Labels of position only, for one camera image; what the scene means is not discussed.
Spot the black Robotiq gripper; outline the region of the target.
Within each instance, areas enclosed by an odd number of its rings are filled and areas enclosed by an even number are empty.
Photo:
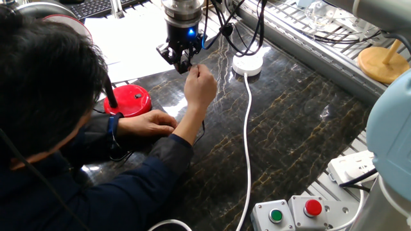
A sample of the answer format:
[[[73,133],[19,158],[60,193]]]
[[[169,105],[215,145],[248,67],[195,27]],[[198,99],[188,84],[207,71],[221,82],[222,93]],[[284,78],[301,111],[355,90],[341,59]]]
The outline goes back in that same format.
[[[156,50],[165,61],[176,70],[179,69],[180,74],[184,74],[192,66],[192,57],[199,54],[202,49],[203,34],[199,31],[199,23],[185,28],[168,22],[166,25],[168,38],[166,43],[157,46]]]

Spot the person's right hand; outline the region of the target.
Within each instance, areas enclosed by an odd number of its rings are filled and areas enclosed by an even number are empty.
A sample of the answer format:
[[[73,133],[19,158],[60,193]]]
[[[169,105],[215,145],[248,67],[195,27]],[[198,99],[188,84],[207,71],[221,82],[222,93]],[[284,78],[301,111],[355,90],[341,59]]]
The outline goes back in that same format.
[[[204,64],[191,66],[184,86],[189,109],[207,110],[216,97],[217,82]]]

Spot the person's left hand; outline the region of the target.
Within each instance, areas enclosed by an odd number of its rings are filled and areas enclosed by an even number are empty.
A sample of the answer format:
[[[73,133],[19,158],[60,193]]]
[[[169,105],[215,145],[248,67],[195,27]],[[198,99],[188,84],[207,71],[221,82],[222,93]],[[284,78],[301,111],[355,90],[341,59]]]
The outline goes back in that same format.
[[[140,137],[167,136],[176,129],[177,125],[178,123],[174,117],[160,110],[152,110],[135,117],[119,119],[116,135],[136,135]]]

